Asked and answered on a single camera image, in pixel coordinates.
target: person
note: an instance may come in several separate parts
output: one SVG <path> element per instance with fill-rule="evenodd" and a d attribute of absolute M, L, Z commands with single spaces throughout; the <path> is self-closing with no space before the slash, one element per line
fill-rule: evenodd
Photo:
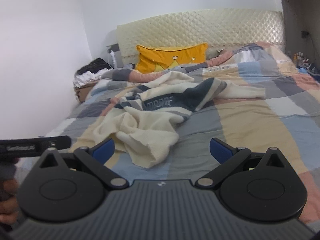
<path fill-rule="evenodd" d="M 12 225 L 17 222 L 19 216 L 18 201 L 15 194 L 19 184 L 15 179 L 3 182 L 2 189 L 11 195 L 8 200 L 0 202 L 0 223 Z"/>

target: plaid bedsheet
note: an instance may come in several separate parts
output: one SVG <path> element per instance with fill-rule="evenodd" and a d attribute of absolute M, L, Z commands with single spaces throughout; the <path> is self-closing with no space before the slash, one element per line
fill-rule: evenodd
<path fill-rule="evenodd" d="M 298 73 L 279 49 L 265 43 L 227 51 L 198 65 L 176 67 L 201 82 L 210 77 L 235 84 L 265 88 L 265 99 L 215 99 L 177 127 L 179 141 L 161 164 L 145 169 L 132 164 L 128 154 L 115 153 L 106 166 L 132 182 L 134 179 L 191 179 L 195 181 L 217 167 L 209 141 L 217 137 L 233 147 L 255 152 L 280 148 L 308 191 L 300 219 L 320 218 L 320 85 Z M 106 73 L 87 100 L 47 136 L 68 135 L 73 151 L 94 145 L 92 131 L 126 92 L 169 70 L 141 74 L 132 69 Z"/>

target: blue gripper pad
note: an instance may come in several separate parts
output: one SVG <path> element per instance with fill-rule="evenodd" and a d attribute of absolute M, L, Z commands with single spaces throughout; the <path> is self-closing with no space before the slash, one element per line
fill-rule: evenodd
<path fill-rule="evenodd" d="M 234 155 L 235 149 L 217 138 L 210 141 L 210 153 L 220 163 L 223 164 Z"/>
<path fill-rule="evenodd" d="M 90 155 L 99 163 L 105 164 L 111 158 L 115 151 L 115 142 L 107 138 L 89 150 Z"/>

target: headboard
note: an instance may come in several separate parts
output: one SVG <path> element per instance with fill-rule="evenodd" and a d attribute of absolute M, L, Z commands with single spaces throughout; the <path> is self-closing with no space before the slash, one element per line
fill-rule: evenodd
<path fill-rule="evenodd" d="M 209 48 L 264 41 L 285 50 L 281 12 L 209 9 L 170 13 L 119 25 L 116 30 L 124 64 L 137 63 L 136 45 L 184 47 L 207 42 Z"/>

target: bed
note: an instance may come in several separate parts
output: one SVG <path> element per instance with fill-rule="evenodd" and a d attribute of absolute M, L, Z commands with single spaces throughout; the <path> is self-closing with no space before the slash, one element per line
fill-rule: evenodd
<path fill-rule="evenodd" d="M 213 9 L 155 16 L 117 27 L 124 64 L 137 63 L 138 44 L 150 47 L 189 46 L 207 42 L 211 50 L 226 49 L 207 65 L 176 67 L 200 83 L 211 77 L 234 84 L 265 88 L 264 99 L 213 99 L 176 127 L 177 143 L 160 164 L 142 168 L 126 153 L 115 153 L 105 165 L 130 182 L 134 179 L 195 179 L 219 165 L 209 141 L 217 137 L 229 145 L 255 152 L 278 147 L 300 176 L 308 201 L 300 220 L 319 230 L 320 219 L 320 86 L 297 71 L 283 53 L 284 22 L 281 12 L 251 9 Z M 73 151 L 92 147 L 93 130 L 110 109 L 138 84 L 161 74 L 132 77 L 133 70 L 109 72 L 84 103 L 47 136 L 68 135 Z M 18 163 L 22 179 L 36 158 Z"/>

